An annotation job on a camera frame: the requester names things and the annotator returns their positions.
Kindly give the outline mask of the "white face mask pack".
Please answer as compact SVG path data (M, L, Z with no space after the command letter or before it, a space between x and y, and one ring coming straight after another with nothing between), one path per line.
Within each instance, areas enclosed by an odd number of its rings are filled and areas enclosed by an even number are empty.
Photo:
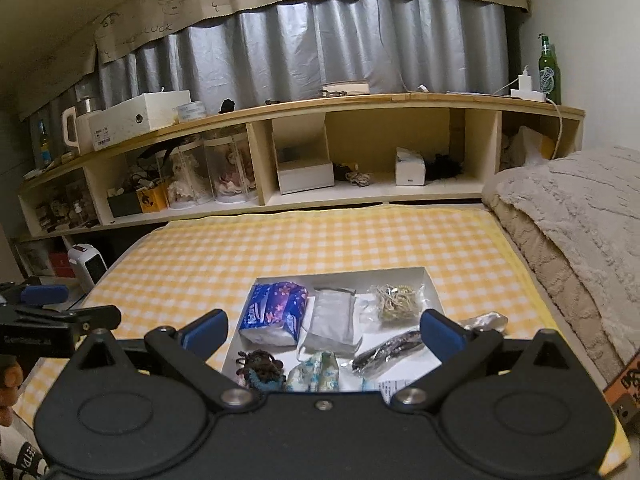
M314 291L311 317L300 348L352 358L362 337L356 327L356 294L352 289L321 287Z

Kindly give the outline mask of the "white open box on shelf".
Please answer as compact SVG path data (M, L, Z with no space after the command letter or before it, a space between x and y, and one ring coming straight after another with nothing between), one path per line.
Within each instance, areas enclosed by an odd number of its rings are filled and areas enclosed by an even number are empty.
M335 184L326 114L277 118L271 127L282 194L329 188Z

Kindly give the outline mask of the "white tissue box on shelf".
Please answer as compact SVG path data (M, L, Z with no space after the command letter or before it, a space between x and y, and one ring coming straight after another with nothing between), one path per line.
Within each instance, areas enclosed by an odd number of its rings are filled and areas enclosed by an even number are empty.
M423 186L425 160L417 152L396 148L395 183L397 186Z

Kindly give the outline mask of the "purple tissue pack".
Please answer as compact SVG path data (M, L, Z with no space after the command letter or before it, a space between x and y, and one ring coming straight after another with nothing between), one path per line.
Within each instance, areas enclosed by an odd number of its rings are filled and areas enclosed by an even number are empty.
M309 292L290 281L257 283L252 287L239 324L239 333L252 344L296 347Z

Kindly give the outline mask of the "dark item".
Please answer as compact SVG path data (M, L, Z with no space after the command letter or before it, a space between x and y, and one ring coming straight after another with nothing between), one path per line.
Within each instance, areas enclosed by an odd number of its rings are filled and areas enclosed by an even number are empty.
M421 333L418 330L393 336L375 347L358 354L352 360L352 372L361 378L381 376L399 361L413 356L424 348Z

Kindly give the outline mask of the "crumpled clear plastic wrapper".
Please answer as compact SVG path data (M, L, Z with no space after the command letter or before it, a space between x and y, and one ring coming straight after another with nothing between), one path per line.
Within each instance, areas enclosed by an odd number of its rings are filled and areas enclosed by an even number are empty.
M466 318L460 321L459 324L465 330L479 330L480 332L495 330L503 334L509 324L509 319L497 311L490 311L472 318Z

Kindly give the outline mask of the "bag of rubber bands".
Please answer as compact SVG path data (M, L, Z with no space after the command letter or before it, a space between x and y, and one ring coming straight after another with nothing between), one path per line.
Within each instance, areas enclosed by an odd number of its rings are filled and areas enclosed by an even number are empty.
M419 321L423 311L419 289L408 285L375 285L370 289L370 318L381 326L409 326Z

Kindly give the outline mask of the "orange halloween box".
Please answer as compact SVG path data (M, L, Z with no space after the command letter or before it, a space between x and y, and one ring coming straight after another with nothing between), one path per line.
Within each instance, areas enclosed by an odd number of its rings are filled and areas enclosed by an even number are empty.
M139 188L137 198L142 214L159 212L167 208L166 186L155 185L154 188Z

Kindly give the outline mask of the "white small heater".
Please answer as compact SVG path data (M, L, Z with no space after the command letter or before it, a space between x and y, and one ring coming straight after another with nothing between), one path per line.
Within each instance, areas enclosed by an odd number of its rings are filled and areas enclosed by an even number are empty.
M82 290L88 294L107 272L100 252L90 244L73 245L67 253L68 261Z

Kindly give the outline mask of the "grey curtain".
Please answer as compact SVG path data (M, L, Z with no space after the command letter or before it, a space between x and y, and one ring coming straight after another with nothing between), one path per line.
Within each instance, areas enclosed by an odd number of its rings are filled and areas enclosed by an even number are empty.
M107 64L27 117L63 153L61 113L83 96L110 107L186 90L209 112L318 96L365 80L374 93L494 93L509 79L503 6L472 0L303 0L213 18Z

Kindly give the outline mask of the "wooden headboard shelf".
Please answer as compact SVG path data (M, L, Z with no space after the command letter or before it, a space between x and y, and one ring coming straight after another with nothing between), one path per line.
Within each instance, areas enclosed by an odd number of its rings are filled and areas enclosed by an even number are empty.
M35 240L51 236L42 205L75 183L86 186L101 229L234 214L338 205L477 200L500 167L505 134L544 135L552 156L582 146L585 113L498 96L378 94L263 105L175 124L80 156L25 182L18 200ZM137 154L165 143L206 146L213 133L246 134L256 196L115 217L107 194Z

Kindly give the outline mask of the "zip bag with label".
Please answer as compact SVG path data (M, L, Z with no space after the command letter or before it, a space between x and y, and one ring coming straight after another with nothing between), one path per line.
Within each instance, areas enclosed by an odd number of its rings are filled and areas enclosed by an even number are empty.
M412 380L409 379L386 379L382 380L382 382L378 382L378 392L381 393L384 401L387 404L390 404L390 400L392 397L398 393L400 390L405 389L412 383Z

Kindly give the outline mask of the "white shallow cardboard box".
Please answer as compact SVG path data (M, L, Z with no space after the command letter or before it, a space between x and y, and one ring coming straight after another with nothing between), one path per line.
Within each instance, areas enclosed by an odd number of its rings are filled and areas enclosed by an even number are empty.
M390 396L439 366L419 323L441 307L423 268L258 278L222 371L243 386Z

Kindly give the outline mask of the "green glass bottle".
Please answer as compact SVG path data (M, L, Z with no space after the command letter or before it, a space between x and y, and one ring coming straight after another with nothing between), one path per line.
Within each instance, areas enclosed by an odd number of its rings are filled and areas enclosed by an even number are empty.
M546 34L539 34L540 57L538 58L539 87L544 96L556 105L562 104L561 73L554 47Z

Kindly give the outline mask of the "doll in clear case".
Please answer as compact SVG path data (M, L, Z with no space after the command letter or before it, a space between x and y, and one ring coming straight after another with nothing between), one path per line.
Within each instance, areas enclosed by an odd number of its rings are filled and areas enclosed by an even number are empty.
M216 136L204 140L210 184L218 203L245 203L257 196L247 133Z
M214 198L201 139L157 152L156 162L170 209L201 206Z

